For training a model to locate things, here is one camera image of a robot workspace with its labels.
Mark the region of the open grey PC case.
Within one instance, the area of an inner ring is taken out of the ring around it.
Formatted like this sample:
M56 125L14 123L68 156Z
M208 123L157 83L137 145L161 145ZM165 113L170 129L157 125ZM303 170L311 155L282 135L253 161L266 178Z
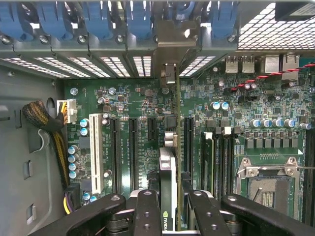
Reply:
M83 206L71 182L57 100L72 79L160 79L157 23L194 21L180 75L227 58L279 71L315 58L315 0L0 0L0 236L28 236Z

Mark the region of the black RAM slot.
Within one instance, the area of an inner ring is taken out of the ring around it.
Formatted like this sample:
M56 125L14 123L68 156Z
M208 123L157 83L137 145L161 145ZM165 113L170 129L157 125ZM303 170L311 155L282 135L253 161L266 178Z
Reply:
M228 139L228 185L227 185L227 193L233 193L234 186L234 128L231 128L231 135Z
M221 128L215 128L215 198L220 199L221 184L220 184L220 158L221 158Z
M308 167L308 148L307 148L307 132L306 131L306 139L305 139L305 158L304 158L304 166ZM307 225L310 225L310 216L309 216L309 177L308 170L304 170L304 181L303 181L303 216L302 221Z
M315 129L307 132L310 225L315 227Z
M227 160L228 160L228 141L230 135L231 128L224 127L222 130L222 189L221 194L224 196L226 194L227 189Z

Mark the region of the white power connector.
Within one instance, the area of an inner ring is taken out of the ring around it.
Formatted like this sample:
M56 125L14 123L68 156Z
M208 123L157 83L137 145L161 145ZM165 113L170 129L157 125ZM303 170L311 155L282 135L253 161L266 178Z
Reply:
M77 112L76 100L57 100L57 117L61 118L62 124L75 124Z

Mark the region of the white expansion slot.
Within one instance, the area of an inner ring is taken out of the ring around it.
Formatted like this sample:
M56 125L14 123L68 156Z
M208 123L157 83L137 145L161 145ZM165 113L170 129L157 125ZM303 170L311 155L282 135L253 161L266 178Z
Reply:
M89 114L92 193L101 194L103 183L103 146L101 114Z

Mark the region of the CPU socket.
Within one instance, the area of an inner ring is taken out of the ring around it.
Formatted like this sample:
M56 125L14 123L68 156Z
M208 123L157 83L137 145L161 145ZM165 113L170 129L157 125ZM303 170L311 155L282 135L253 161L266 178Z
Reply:
M253 164L249 157L243 157L236 172L234 193L300 220L300 171L297 169L292 177L272 175L246 177L242 169L247 166L297 167L296 157L290 156L281 164Z

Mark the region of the long black expansion slot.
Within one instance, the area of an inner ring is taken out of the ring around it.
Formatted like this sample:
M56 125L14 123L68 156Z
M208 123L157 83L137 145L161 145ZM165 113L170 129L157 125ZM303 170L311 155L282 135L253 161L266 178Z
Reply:
M184 170L193 177L193 139L194 139L194 118L184 119Z
M130 160L130 187L131 191L139 188L138 163L138 119L129 118L129 160Z
M112 148L112 179L113 191L122 192L122 173L121 173L121 138L120 138L120 120L111 119L111 148Z

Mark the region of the short black expansion slot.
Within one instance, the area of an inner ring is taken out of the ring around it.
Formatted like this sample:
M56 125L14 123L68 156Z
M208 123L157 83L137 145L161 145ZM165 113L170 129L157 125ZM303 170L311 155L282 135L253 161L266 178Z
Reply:
M157 138L157 120L156 118L148 118L148 142L153 147L157 146L158 138Z

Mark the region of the metal socket cover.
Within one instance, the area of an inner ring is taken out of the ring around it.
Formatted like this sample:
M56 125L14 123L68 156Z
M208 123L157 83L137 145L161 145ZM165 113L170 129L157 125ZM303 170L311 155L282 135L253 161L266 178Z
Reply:
M295 175L295 166L247 166L242 169L246 177L256 177L259 175L289 176Z

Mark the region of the green motherboard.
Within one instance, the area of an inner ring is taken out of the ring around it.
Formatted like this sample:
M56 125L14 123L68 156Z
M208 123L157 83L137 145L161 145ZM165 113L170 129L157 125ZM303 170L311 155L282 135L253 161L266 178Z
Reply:
M222 130L234 128L234 186L243 157L253 164L281 164L294 156L304 166L306 131L315 129L315 58L283 56L279 71L256 74L261 64L243 58L242 66L227 58L212 69L198 70L210 60L200 57L180 75L181 179L178 189L180 218L176 230L162 236L200 236L188 193L204 191L221 206ZM66 166L71 189L63 204L86 206L115 193L112 179L111 119L120 120L121 181L126 208L135 209L141 190L159 197L159 149L164 144L164 116L170 112L170 92L160 79L72 79L65 82L66 100L76 100L77 122L66 126ZM101 114L103 183L101 194L92 193L89 114ZM184 119L194 118L193 177L184 170ZM131 191L129 160L129 118L138 119L139 188ZM148 142L148 118L157 120L157 146ZM220 199L215 198L215 128L220 136ZM300 171L300 216L303 216L304 170ZM222 212L232 236L248 236L253 226L226 211ZM96 235L131 236L132 213L117 213Z

